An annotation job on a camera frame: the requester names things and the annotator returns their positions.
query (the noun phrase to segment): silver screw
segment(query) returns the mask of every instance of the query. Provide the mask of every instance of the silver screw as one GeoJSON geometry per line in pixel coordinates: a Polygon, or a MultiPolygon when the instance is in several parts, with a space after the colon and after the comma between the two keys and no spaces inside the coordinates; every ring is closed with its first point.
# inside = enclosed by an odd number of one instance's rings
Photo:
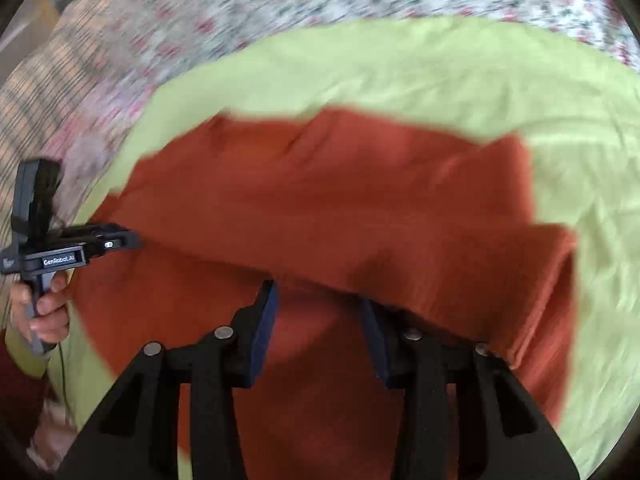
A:
{"type": "Polygon", "coordinates": [[[420,339],[422,339],[422,332],[417,328],[410,328],[404,333],[404,338],[409,341],[420,341],[420,339]]]}
{"type": "Polygon", "coordinates": [[[491,355],[491,352],[489,352],[489,349],[487,348],[486,343],[478,343],[476,345],[476,353],[478,355],[481,355],[482,357],[487,357],[491,355]]]}
{"type": "Polygon", "coordinates": [[[215,329],[213,335],[218,339],[229,339],[234,334],[234,329],[230,326],[219,326],[215,329]]]}
{"type": "Polygon", "coordinates": [[[142,351],[148,356],[158,355],[162,351],[162,345],[157,341],[152,341],[147,343],[142,351]]]}

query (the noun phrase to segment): person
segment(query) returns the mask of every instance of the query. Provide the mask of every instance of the person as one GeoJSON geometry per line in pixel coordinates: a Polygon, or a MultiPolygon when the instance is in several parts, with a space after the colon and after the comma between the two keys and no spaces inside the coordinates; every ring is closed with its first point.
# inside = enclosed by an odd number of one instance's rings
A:
{"type": "Polygon", "coordinates": [[[58,344],[69,334],[70,298],[66,272],[51,279],[50,292],[36,305],[39,316],[27,319],[31,289],[15,282],[11,288],[11,317],[6,330],[0,332],[0,415],[16,440],[29,447],[38,424],[44,399],[50,389],[46,377],[48,356],[35,356],[29,350],[31,333],[48,343],[58,344]]]}

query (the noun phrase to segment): dark red sleeve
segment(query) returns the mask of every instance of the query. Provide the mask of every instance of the dark red sleeve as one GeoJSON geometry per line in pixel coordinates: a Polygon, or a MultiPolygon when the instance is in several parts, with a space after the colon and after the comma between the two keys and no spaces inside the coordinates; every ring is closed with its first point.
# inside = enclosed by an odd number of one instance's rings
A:
{"type": "Polygon", "coordinates": [[[33,379],[14,363],[0,331],[0,413],[15,437],[25,447],[38,425],[47,379],[33,379]]]}

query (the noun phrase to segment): red cloth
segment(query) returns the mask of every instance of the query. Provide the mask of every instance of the red cloth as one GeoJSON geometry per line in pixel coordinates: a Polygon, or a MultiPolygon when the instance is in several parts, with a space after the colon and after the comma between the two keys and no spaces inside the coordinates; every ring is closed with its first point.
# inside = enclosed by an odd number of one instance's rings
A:
{"type": "Polygon", "coordinates": [[[219,115],[101,206],[96,219],[144,247],[80,269],[76,305],[118,373],[147,341],[185,345],[229,322],[272,274],[266,367],[234,393],[249,478],[387,479],[401,394],[374,378],[354,297],[337,291],[487,341],[558,420],[574,237],[531,223],[530,187],[515,136],[478,146],[339,109],[305,124],[219,115]]]}
{"type": "Polygon", "coordinates": [[[4,345],[4,330],[0,331],[0,378],[2,418],[18,442],[29,447],[48,383],[46,378],[31,378],[17,367],[4,345]]]}

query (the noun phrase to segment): checkered cloth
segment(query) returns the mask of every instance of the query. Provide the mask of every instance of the checkered cloth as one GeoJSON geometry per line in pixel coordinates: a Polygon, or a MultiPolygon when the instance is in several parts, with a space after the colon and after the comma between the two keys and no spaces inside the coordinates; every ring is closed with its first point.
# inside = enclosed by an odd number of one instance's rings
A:
{"type": "MultiPolygon", "coordinates": [[[[25,59],[0,89],[0,246],[11,240],[10,216],[20,160],[45,143],[103,79],[101,11],[107,0],[67,7],[50,40],[25,59]]],[[[8,320],[11,280],[0,279],[0,328],[8,320]]]]}

